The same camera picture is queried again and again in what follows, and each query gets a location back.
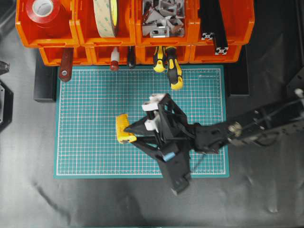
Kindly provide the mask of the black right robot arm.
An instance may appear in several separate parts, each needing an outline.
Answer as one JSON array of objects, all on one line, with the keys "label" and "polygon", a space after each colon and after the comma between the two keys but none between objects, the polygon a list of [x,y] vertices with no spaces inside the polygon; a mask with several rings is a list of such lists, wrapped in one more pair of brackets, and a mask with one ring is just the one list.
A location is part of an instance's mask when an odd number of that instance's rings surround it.
[{"label": "black right robot arm", "polygon": [[282,135],[304,128],[304,72],[300,70],[286,86],[285,100],[267,104],[227,121],[201,125],[188,123],[186,114],[169,94],[153,94],[142,105],[146,115],[129,123],[116,118],[120,143],[130,143],[154,159],[174,194],[190,183],[190,151],[215,154],[222,147],[256,144],[270,146]]}]

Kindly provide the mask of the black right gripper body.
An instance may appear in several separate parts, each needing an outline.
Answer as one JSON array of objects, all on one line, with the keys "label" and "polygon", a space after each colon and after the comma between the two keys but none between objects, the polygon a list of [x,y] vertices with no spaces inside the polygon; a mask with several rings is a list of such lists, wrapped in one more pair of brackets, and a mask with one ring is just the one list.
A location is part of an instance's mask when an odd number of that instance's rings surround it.
[{"label": "black right gripper body", "polygon": [[159,153],[155,159],[161,174],[173,194],[178,195],[190,181],[190,144],[183,132],[187,117],[169,94],[151,95],[142,109],[147,114],[145,128],[155,133]]}]

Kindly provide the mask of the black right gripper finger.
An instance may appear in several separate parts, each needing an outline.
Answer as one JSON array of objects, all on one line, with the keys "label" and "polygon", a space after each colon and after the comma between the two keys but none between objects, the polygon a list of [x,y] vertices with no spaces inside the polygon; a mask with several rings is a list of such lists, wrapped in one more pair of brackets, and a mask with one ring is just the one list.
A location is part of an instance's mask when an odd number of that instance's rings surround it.
[{"label": "black right gripper finger", "polygon": [[162,153],[163,144],[162,142],[158,142],[155,136],[137,137],[136,141],[131,142],[131,144],[157,162],[164,163]]},{"label": "black right gripper finger", "polygon": [[133,133],[139,136],[153,136],[153,131],[148,131],[145,126],[147,118],[141,118],[139,121],[127,126],[124,131],[127,133]]}]

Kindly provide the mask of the black left robot arm base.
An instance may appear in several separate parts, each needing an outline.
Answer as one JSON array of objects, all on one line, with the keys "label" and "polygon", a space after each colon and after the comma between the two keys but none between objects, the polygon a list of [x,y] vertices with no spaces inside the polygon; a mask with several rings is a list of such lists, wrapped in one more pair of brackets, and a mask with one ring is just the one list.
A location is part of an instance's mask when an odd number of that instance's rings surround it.
[{"label": "black left robot arm base", "polygon": [[13,92],[0,81],[0,131],[2,132],[12,121]]}]

